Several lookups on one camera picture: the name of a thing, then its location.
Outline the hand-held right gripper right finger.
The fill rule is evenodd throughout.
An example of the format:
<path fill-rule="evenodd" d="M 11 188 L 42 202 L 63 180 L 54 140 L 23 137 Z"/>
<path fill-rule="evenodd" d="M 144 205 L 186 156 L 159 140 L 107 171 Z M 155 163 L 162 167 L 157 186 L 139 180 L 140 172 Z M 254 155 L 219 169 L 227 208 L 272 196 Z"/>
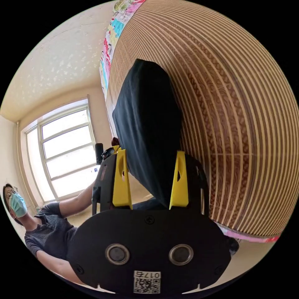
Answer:
<path fill-rule="evenodd" d="M 184 151 L 177 151 L 169 209 L 189 204 L 187 167 Z"/>

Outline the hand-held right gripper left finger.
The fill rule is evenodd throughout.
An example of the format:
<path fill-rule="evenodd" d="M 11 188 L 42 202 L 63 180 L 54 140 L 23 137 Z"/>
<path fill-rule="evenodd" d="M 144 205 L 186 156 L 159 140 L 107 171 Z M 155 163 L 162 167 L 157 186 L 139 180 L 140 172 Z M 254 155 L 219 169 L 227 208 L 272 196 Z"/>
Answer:
<path fill-rule="evenodd" d="M 119 149 L 115 156 L 116 163 L 112 204 L 115 208 L 132 209 L 126 150 Z"/>

